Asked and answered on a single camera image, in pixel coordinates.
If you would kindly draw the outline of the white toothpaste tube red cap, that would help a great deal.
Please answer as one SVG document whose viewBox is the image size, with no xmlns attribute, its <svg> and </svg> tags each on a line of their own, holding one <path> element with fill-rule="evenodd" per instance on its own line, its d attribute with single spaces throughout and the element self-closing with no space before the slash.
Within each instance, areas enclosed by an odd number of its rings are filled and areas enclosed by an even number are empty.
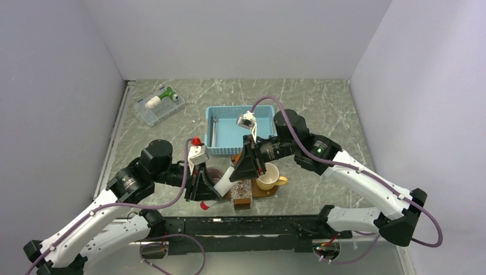
<svg viewBox="0 0 486 275">
<path fill-rule="evenodd" d="M 222 195 L 226 195 L 228 191 L 235 185 L 237 182 L 230 181 L 230 176 L 234 171 L 233 166 L 229 166 L 228 169 L 224 172 L 223 177 L 215 184 L 215 189 Z M 200 203 L 200 207 L 203 210 L 209 209 L 210 206 L 214 205 L 218 201 L 202 201 Z"/>
</svg>

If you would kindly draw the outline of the clear acrylic holder wooden base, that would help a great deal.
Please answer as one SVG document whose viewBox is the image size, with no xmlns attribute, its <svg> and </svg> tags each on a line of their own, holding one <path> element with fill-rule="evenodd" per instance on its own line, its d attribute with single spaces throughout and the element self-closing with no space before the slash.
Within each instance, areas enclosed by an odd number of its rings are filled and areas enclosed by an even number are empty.
<svg viewBox="0 0 486 275">
<path fill-rule="evenodd" d="M 235 211 L 249 210 L 252 204 L 251 180 L 240 180 L 230 190 L 231 200 Z"/>
</svg>

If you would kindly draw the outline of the brown oval wooden tray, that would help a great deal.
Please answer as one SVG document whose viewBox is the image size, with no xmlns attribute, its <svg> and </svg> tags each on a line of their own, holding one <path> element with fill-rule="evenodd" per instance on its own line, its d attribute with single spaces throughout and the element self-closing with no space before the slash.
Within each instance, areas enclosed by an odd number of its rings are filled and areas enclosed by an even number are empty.
<svg viewBox="0 0 486 275">
<path fill-rule="evenodd" d="M 273 195 L 275 195 L 278 187 L 274 187 L 268 191 L 264 191 L 264 190 L 261 190 L 259 189 L 259 187 L 257 186 L 257 183 L 254 179 L 251 180 L 252 182 L 252 199 L 253 198 L 265 198 L 265 197 L 271 197 Z M 230 194 L 230 191 L 228 191 L 228 193 L 226 195 L 223 196 L 224 198 L 228 198 L 228 199 L 231 199 L 231 194 Z"/>
</svg>

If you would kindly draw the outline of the yellow mug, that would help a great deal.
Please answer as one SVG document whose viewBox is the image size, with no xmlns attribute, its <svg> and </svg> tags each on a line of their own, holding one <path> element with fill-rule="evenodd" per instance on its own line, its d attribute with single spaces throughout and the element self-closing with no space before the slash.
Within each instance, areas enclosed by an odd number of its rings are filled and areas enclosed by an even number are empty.
<svg viewBox="0 0 486 275">
<path fill-rule="evenodd" d="M 265 174 L 256 179 L 259 189 L 268 191 L 276 186 L 282 186 L 288 183 L 288 178 L 281 176 L 279 169 L 272 163 L 265 164 Z"/>
</svg>

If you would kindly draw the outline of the light blue plastic basket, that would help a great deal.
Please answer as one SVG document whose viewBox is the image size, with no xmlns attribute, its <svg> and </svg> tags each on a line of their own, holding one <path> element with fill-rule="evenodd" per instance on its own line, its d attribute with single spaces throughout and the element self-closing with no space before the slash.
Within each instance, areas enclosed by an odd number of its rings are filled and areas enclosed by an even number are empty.
<svg viewBox="0 0 486 275">
<path fill-rule="evenodd" d="M 249 135 L 250 130 L 239 127 L 237 119 L 240 115 L 250 110 L 249 105 L 211 106 L 206 108 L 206 132 L 204 143 L 207 145 L 211 156 L 237 155 L 242 150 L 242 137 Z M 273 123 L 275 109 L 271 105 L 258 105 L 254 109 L 257 120 L 257 136 L 266 139 L 276 135 Z M 216 116 L 217 134 L 216 146 L 211 147 L 211 118 Z"/>
</svg>

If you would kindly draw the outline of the orange toothpaste tube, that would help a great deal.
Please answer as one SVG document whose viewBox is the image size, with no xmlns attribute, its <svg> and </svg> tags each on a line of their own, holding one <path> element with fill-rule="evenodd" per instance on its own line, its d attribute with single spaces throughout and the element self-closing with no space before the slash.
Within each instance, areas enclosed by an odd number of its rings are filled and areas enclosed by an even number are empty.
<svg viewBox="0 0 486 275">
<path fill-rule="evenodd" d="M 243 152 L 242 151 L 239 154 L 237 154 L 237 155 L 233 155 L 231 157 L 232 166 L 233 167 L 236 167 L 239 164 L 239 162 L 240 162 L 240 160 L 242 158 L 244 158 L 244 155 L 243 155 Z"/>
</svg>

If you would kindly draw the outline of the purple grey mug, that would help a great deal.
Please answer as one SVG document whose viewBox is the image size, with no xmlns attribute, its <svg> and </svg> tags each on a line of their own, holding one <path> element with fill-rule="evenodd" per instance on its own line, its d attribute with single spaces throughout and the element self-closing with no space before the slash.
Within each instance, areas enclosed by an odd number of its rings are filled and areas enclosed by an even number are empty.
<svg viewBox="0 0 486 275">
<path fill-rule="evenodd" d="M 212 185 L 215 185 L 223 177 L 224 172 L 222 172 L 219 168 L 216 167 L 208 167 L 207 175 L 212 181 Z"/>
</svg>

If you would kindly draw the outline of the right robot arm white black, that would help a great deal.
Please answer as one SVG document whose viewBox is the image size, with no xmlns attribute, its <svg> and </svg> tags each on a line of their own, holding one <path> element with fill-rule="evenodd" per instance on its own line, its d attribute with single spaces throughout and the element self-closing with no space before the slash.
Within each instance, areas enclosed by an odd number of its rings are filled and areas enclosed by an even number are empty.
<svg viewBox="0 0 486 275">
<path fill-rule="evenodd" d="M 316 220 L 316 231 L 329 238 L 341 231 L 378 233 L 398 246 L 409 246 L 427 194 L 392 184 L 356 161 L 331 139 L 310 133 L 305 118 L 291 109 L 273 117 L 277 135 L 263 139 L 243 137 L 230 181 L 257 179 L 268 175 L 266 163 L 293 156 L 301 168 L 338 180 L 372 203 L 371 208 L 345 209 L 325 205 Z"/>
</svg>

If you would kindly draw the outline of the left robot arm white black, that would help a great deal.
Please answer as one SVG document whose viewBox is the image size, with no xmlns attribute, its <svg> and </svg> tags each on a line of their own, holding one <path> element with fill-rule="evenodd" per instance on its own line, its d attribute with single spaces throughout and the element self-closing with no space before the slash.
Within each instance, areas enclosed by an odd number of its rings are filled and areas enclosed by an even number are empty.
<svg viewBox="0 0 486 275">
<path fill-rule="evenodd" d="M 83 274 L 103 256 L 134 241 L 156 241 L 167 233 L 159 206 L 142 205 L 158 183 L 179 189 L 176 199 L 216 201 L 222 197 L 208 173 L 206 146 L 194 137 L 185 142 L 183 160 L 173 162 L 173 146 L 154 140 L 74 220 L 51 237 L 29 241 L 23 248 L 37 274 Z"/>
</svg>

